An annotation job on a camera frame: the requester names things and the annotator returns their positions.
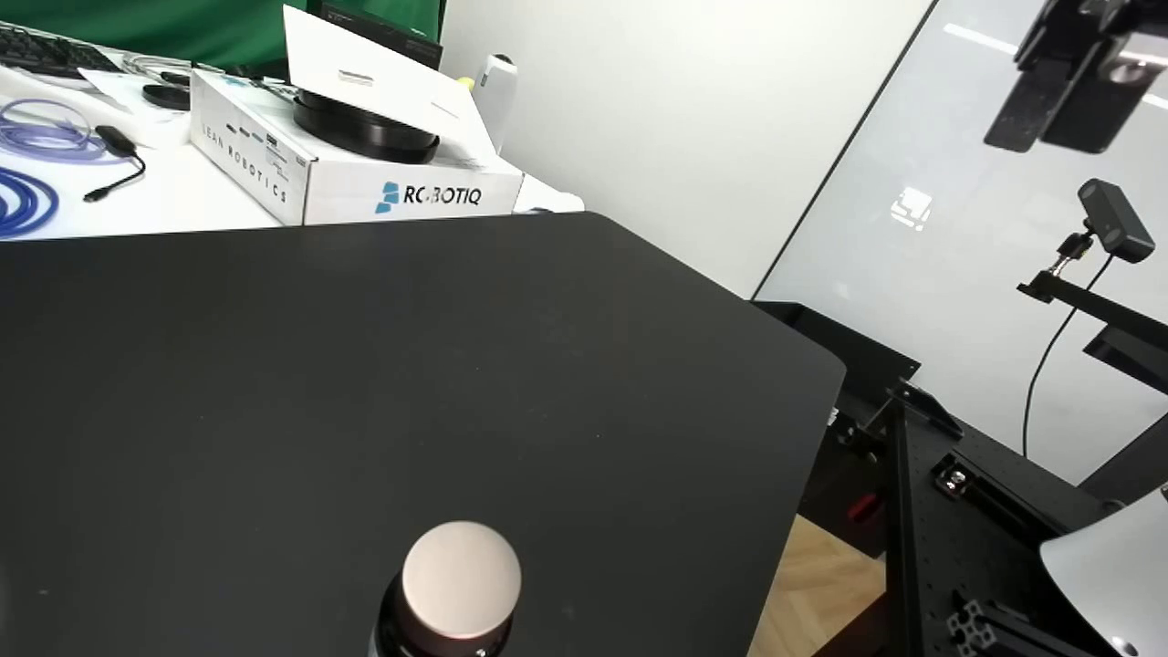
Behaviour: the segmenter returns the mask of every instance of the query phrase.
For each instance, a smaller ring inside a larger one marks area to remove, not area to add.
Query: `white spherical object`
[[[479,640],[506,625],[520,590],[515,547],[487,525],[444,523],[424,531],[400,565],[414,620],[444,640]]]

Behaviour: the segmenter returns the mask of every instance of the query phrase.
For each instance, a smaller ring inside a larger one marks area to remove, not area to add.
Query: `black tabletop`
[[[840,360],[598,216],[0,249],[0,657],[360,657],[506,531],[506,657],[744,654]]]

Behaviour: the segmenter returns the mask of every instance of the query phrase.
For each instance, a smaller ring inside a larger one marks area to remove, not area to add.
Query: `white panel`
[[[452,0],[444,70],[517,62],[506,155],[737,296],[925,0]]]
[[[1023,393],[1064,307],[1014,292],[1080,231],[1075,187],[1110,177],[1168,245],[1168,114],[1147,103],[1103,155],[983,144],[1040,0],[940,0],[757,298],[803,298],[917,360],[956,416],[1018,445]],[[1103,262],[1095,249],[1068,282]],[[1168,256],[1112,268],[1103,296],[1168,322]],[[1080,355],[1075,318],[1036,385],[1032,456],[1075,483],[1164,416],[1164,393]]]

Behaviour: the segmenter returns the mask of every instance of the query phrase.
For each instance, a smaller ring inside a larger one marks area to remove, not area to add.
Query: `cardboard box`
[[[219,74],[191,80],[191,143],[283,225],[509,216],[520,191],[495,153],[436,144],[429,163],[392,163],[335,149],[276,90]]]

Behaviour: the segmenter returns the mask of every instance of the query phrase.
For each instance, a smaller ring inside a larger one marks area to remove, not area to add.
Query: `cable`
[[[1097,285],[1097,278],[1110,268],[1112,257],[1118,257],[1118,256],[1104,256],[1104,257],[1103,257],[1103,265],[1097,265],[1095,278],[1087,282],[1087,292]],[[1032,377],[1028,377],[1024,406],[1023,406],[1023,459],[1028,459],[1028,406],[1032,406],[1032,385],[1036,385],[1036,378],[1045,377],[1045,365],[1048,365],[1054,341],[1060,340],[1064,323],[1068,323],[1075,315],[1080,315],[1080,309],[1073,307],[1073,309],[1060,318],[1060,323],[1054,327],[1048,351],[1040,355],[1040,360],[1036,360],[1036,368],[1032,368]]]
[[[0,107],[0,144],[63,163],[94,163],[104,155],[104,143],[70,107],[46,99]]]
[[[114,177],[110,187],[87,191],[87,192],[85,192],[85,199],[87,199],[87,204],[94,204],[94,199],[110,195],[115,187],[127,187],[127,181],[136,181],[136,177],[143,177],[143,174],[146,174],[146,161],[143,161],[139,153],[136,153],[136,155],[127,155],[127,161],[136,161],[136,163],[139,163],[131,174]]]
[[[57,209],[63,195],[46,181],[0,169],[0,236],[34,234],[55,217]]]

